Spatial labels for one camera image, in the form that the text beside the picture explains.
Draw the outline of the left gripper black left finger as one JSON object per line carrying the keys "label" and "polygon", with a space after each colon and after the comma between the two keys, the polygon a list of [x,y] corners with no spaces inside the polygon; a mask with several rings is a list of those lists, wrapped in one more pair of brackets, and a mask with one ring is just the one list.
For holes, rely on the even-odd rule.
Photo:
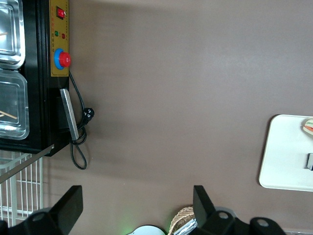
{"label": "left gripper black left finger", "polygon": [[82,212],[82,186],[72,186],[53,207],[29,216],[25,231],[28,235],[68,235]]}

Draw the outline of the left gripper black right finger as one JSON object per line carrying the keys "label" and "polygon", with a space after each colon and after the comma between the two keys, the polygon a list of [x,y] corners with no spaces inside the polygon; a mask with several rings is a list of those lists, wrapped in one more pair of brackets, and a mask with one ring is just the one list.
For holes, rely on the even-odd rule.
{"label": "left gripper black right finger", "polygon": [[225,210],[215,209],[203,186],[194,186],[193,210],[197,227],[194,235],[231,235],[235,218]]}

